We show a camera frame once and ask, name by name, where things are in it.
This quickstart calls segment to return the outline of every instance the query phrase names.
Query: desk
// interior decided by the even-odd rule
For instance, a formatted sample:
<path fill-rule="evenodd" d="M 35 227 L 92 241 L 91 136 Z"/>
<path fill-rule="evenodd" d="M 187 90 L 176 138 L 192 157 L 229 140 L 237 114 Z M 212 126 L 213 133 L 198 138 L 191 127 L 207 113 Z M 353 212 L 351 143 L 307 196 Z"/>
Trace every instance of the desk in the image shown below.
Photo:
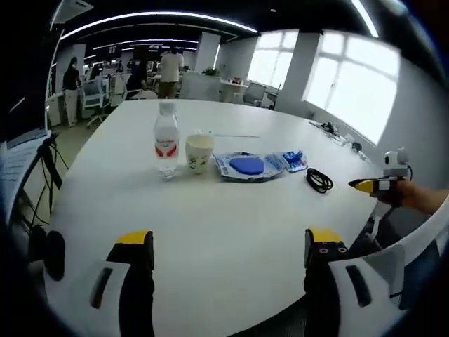
<path fill-rule="evenodd" d="M 104 260 L 117 237 L 154 233 L 156 336 L 228 336 L 274 316 L 304 295 L 304 230 L 310 225 L 356 239 L 376 200 L 348 182 L 380 170 L 335 144 L 306 119 L 246 105 L 173 100 L 181 132 L 180 174 L 155 168 L 159 100 L 126 101 L 99 126 L 65 175 L 50 229 L 65 238 L 65 276 L 45 275 L 48 302 L 64 317 L 77 277 Z M 266 183 L 225 183 L 212 161 L 185 173 L 185 138 L 203 129 L 218 152 L 303 149 L 334 181 L 315 192 L 305 172 Z"/>
<path fill-rule="evenodd" d="M 221 79 L 220 83 L 221 83 L 220 100 L 222 102 L 232 102 L 234 100 L 235 93 L 241 93 L 248 87 L 245 86 L 244 84 L 228 82 L 225 79 Z"/>

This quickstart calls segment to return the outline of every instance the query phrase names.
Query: bright window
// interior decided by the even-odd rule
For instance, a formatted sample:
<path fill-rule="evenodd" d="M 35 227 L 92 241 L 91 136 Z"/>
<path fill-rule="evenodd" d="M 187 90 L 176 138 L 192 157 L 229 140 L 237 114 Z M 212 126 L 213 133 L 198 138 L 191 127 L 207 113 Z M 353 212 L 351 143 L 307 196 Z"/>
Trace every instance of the bright window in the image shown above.
<path fill-rule="evenodd" d="M 378 144 L 396 97 L 399 52 L 374 39 L 325 32 L 304 100 Z"/>
<path fill-rule="evenodd" d="M 297 35 L 297 30 L 262 34 L 257 40 L 248 80 L 282 88 L 292 60 Z"/>

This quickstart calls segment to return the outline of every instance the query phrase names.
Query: blue sponge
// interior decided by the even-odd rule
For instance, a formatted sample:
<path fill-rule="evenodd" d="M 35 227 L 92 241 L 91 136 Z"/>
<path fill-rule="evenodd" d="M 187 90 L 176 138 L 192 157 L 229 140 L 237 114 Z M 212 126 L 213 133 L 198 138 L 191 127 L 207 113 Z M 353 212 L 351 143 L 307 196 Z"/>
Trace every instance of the blue sponge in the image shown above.
<path fill-rule="evenodd" d="M 255 176 L 264 171 L 264 162 L 259 158 L 233 158 L 229 165 L 239 173 Z"/>

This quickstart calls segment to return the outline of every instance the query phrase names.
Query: plastic bottle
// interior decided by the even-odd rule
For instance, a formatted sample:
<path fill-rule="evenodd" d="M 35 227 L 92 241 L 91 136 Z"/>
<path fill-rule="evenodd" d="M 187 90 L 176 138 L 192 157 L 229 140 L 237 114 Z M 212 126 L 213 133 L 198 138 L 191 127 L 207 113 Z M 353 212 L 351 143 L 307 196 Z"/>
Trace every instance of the plastic bottle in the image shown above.
<path fill-rule="evenodd" d="M 170 179 L 175 175 L 180 147 L 175 103 L 160 102 L 159 116 L 154 124 L 154 149 L 157 166 L 161 174 Z"/>

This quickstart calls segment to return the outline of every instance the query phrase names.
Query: paper cup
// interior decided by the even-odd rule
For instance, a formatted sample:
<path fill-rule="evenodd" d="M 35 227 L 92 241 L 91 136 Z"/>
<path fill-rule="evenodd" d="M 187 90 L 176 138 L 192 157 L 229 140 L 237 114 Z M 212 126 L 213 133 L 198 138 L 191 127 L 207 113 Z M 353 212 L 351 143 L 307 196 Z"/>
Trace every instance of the paper cup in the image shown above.
<path fill-rule="evenodd" d="M 207 135 L 190 135 L 185 141 L 185 156 L 189 168 L 197 173 L 206 170 L 213 151 L 213 137 Z"/>

